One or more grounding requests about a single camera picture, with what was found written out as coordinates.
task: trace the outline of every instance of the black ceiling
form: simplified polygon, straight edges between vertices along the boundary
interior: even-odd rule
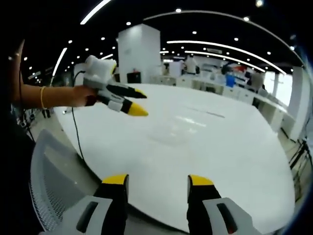
[[[280,41],[241,20],[213,14],[181,13],[144,21],[146,17],[174,12],[176,8],[217,11],[241,18],[249,16],[252,22],[278,35],[290,46],[294,45],[295,41],[290,37],[295,33],[296,25],[294,21],[287,21],[289,18],[285,17],[285,12],[288,9],[270,5],[268,1],[263,7],[257,8],[254,0],[112,0],[85,25],[80,25],[80,21],[99,2],[101,0],[23,1],[22,5],[19,5],[21,12],[13,11],[13,16],[19,14],[20,25],[29,28],[23,52],[23,57],[28,58],[23,61],[23,72],[26,76],[34,71],[55,66],[64,47],[68,47],[68,50],[60,63],[58,73],[63,72],[67,66],[72,67],[71,62],[76,64],[84,61],[89,54],[100,57],[101,52],[103,56],[113,53],[113,58],[117,60],[118,47],[115,39],[120,31],[129,27],[126,22],[131,22],[132,25],[144,23],[155,27],[161,32],[161,47],[181,55],[184,53],[184,50],[180,49],[182,45],[168,45],[166,42],[197,40],[220,43],[247,50],[272,63],[302,65],[296,55]],[[234,41],[234,37],[238,37],[239,41]],[[184,47],[187,50],[203,51],[203,45],[188,44]],[[264,64],[241,52],[222,50],[223,54],[229,51],[231,57],[244,61],[250,58],[252,64]]]

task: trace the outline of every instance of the white pillar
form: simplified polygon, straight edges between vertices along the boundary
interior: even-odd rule
[[[160,31],[144,24],[118,34],[118,61],[121,83],[127,74],[141,72],[141,82],[149,83],[151,75],[161,75]]]
[[[278,83],[279,83],[279,73],[275,73],[274,88],[272,94],[274,97],[276,97],[277,94]]]
[[[288,137],[293,141],[299,139],[305,125],[311,98],[310,88],[310,78],[307,72],[301,67],[294,67],[292,74],[292,93],[288,107],[288,113],[293,117],[294,121],[288,121],[288,117],[286,117],[286,121],[282,126]]]

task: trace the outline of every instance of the ceiling light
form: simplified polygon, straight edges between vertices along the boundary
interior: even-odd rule
[[[252,64],[247,63],[245,61],[238,60],[238,59],[235,59],[235,58],[232,58],[232,57],[228,57],[228,56],[225,56],[225,55],[213,54],[213,53],[208,53],[208,52],[200,52],[200,51],[188,51],[188,50],[186,50],[185,53],[195,53],[195,54],[201,54],[201,55],[212,55],[212,56],[223,58],[223,60],[224,59],[228,59],[228,60],[233,60],[233,61],[236,61],[236,62],[240,62],[241,64],[248,65],[250,67],[256,68],[257,70],[259,70],[261,72],[265,72],[265,70],[255,66],[255,65],[252,65]]]
[[[56,65],[55,65],[54,70],[53,70],[53,73],[52,73],[52,76],[53,76],[53,77],[54,77],[55,73],[57,72],[58,66],[59,66],[59,64],[60,64],[60,62],[61,62],[61,60],[62,60],[62,58],[63,58],[63,56],[64,56],[64,54],[65,54],[65,52],[66,52],[66,50],[67,50],[67,48],[65,47],[65,48],[63,48],[63,50],[61,51],[61,54],[60,54],[60,56],[59,56],[59,59],[58,59]]]
[[[113,56],[113,54],[107,55],[107,56],[105,56],[105,57],[102,57],[101,60],[108,59],[108,58],[110,58],[110,57],[112,57],[112,56]]]
[[[255,5],[257,7],[261,7],[261,6],[263,6],[263,4],[264,4],[263,0],[256,0],[256,2],[255,2]]]
[[[88,20],[93,17],[94,14],[96,14],[102,7],[104,7],[106,4],[108,4],[111,0],[102,0],[94,9],[92,9],[85,18],[80,22],[80,24],[86,24]]]
[[[167,42],[168,44],[176,44],[176,43],[181,43],[181,44],[185,44],[185,43],[192,43],[192,44],[202,44],[202,45],[211,45],[211,46],[216,46],[216,47],[224,47],[224,48],[227,48],[227,49],[232,49],[232,50],[236,50],[236,51],[239,51],[239,52],[242,52],[242,53],[245,53],[249,56],[253,56],[259,60],[262,60],[263,62],[265,62],[266,64],[272,66],[273,68],[277,69],[279,72],[281,72],[283,75],[286,75],[286,72],[283,71],[281,68],[279,68],[278,66],[274,65],[273,63],[271,63],[270,61],[256,55],[256,54],[253,54],[251,52],[248,52],[246,50],[242,50],[242,49],[239,49],[237,47],[231,47],[231,46],[227,46],[227,45],[223,45],[223,44],[219,44],[219,43],[210,43],[210,42],[201,42],[201,41],[168,41]]]

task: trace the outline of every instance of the floor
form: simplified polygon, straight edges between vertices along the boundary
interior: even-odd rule
[[[62,142],[64,145],[68,146],[70,149],[74,149],[71,145],[70,141],[66,137],[65,133],[62,131],[61,125],[58,122],[56,116],[52,113],[51,118],[44,118],[41,113],[36,115],[36,119],[31,127],[31,132],[34,139],[37,139],[39,133],[43,130],[47,129],[57,140]],[[278,133],[278,139],[285,150],[286,157],[288,161],[293,157],[293,155],[297,152],[300,143],[294,143],[290,141],[285,134],[280,131]],[[301,168],[302,174],[299,176],[297,174],[297,170]],[[303,167],[302,164],[297,164],[292,171],[294,175],[295,181],[295,191],[296,191],[296,211],[300,208],[303,203],[303,199],[305,198],[306,192],[308,191],[309,185],[312,181],[312,168],[310,162]]]

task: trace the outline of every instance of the office desk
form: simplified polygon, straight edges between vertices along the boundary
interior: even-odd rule
[[[129,203],[188,231],[187,175],[211,179],[252,216],[262,233],[288,223],[294,210],[289,164],[277,136],[252,106],[193,89],[132,84],[149,112],[130,117],[101,103],[75,111],[81,148],[100,178],[128,173]],[[55,113],[79,153],[71,114]]]

